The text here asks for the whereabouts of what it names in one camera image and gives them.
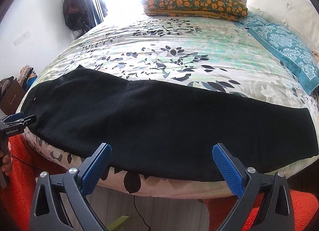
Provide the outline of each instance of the wall outlet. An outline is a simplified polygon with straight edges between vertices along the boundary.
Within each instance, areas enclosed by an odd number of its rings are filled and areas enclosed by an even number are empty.
[[[21,44],[23,41],[25,41],[29,37],[30,37],[30,32],[26,31],[25,33],[23,33],[19,38],[17,38],[14,41],[15,46],[18,46],[19,44]]]

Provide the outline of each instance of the metal screw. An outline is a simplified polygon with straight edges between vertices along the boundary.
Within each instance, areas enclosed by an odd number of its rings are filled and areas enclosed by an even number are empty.
[[[284,177],[285,176],[285,174],[282,171],[279,171],[277,174],[278,174],[279,177]]]
[[[42,173],[40,173],[40,177],[41,177],[41,178],[43,178],[43,177],[45,177],[45,176],[47,176],[47,172],[42,172]]]
[[[253,167],[248,167],[248,168],[247,168],[247,171],[248,171],[249,173],[251,173],[251,174],[254,174],[254,173],[256,172],[256,169],[253,168]]]
[[[78,171],[77,168],[72,167],[72,168],[70,168],[69,173],[70,173],[70,174],[74,174],[74,173],[76,173],[77,171]]]

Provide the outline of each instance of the teal pillowcase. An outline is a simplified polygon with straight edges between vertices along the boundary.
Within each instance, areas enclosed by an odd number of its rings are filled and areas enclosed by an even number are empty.
[[[248,11],[247,16],[245,16],[243,19],[241,19],[238,22],[234,22],[234,24],[242,28],[251,28],[251,27],[265,26],[266,24],[268,24],[268,22],[262,17],[254,14],[253,12]]]
[[[298,77],[307,94],[319,85],[318,67],[311,51],[285,27],[269,23],[248,32]]]

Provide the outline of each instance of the black cloth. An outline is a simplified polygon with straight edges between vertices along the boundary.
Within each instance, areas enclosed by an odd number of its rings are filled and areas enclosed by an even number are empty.
[[[223,180],[212,159],[218,142],[261,173],[318,155],[306,108],[81,66],[34,87],[22,111],[36,115],[30,131],[54,147],[87,157],[106,142],[110,166],[161,178]]]

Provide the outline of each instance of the clothing pile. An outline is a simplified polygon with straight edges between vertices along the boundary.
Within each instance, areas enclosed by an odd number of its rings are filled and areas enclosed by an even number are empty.
[[[17,81],[23,90],[28,91],[37,77],[38,76],[34,69],[26,65],[21,69],[20,76],[17,78]]]
[[[9,78],[4,78],[0,81],[0,102],[2,101],[2,98],[4,97],[13,80],[14,77],[12,76]]]

